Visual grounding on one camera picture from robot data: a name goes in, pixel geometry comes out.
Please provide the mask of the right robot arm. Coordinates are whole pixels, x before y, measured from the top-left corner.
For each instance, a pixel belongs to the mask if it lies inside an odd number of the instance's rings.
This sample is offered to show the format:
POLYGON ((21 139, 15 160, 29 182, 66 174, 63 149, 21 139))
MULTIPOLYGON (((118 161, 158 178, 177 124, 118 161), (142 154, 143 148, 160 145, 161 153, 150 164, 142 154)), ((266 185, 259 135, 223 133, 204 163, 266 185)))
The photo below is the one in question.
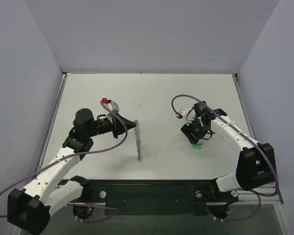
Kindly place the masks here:
POLYGON ((198 144, 216 134, 238 154, 236 171, 218 177, 216 184, 209 187, 212 199, 221 200, 228 191, 249 191, 275 181, 273 147, 242 132, 222 109, 210 111, 198 102, 191 109, 181 109, 177 117, 184 120, 180 130, 191 144, 198 144))

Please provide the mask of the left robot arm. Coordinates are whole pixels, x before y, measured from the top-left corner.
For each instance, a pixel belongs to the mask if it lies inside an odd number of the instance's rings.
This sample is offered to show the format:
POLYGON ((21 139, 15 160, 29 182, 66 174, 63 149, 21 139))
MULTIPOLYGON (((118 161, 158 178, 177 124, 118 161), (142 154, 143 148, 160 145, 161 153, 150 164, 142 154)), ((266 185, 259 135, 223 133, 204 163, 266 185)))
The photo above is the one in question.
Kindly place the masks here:
POLYGON ((90 151, 94 136, 112 133, 114 138, 127 135, 136 122, 119 114, 118 108, 104 105, 105 113, 94 118, 90 109, 76 112, 73 128, 49 165, 41 168, 21 190, 13 189, 7 199, 7 221, 33 235, 39 235, 50 218, 72 200, 87 201, 89 181, 75 176, 63 187, 55 187, 90 151))

